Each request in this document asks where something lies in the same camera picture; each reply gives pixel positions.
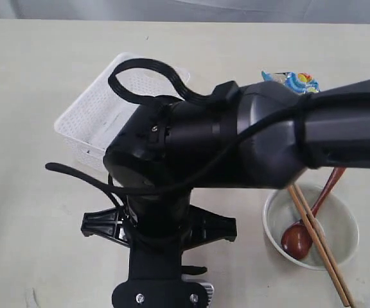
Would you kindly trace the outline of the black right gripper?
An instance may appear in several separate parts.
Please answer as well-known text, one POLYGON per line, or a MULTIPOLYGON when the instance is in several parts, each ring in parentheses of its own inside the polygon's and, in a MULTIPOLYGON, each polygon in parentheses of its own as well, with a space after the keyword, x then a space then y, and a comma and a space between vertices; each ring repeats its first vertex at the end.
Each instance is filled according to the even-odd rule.
POLYGON ((237 236, 234 218, 191 205, 189 193, 124 197, 113 209, 84 214, 81 231, 129 248, 129 279, 202 275, 207 268, 182 265, 183 252, 237 236))

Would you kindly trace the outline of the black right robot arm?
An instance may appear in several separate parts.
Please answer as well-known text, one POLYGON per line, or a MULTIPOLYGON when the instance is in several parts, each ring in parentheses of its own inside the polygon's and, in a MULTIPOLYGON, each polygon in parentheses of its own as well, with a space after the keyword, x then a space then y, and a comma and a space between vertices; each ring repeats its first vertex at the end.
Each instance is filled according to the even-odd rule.
POLYGON ((115 207, 86 213, 81 231, 128 247, 140 279, 201 275, 182 253, 235 240, 235 219, 191 204, 195 188, 281 189, 306 169, 370 169, 370 80, 303 95, 230 81, 210 96, 176 81, 178 97, 131 93, 115 75, 108 83, 137 109, 105 152, 110 182, 90 179, 115 207))

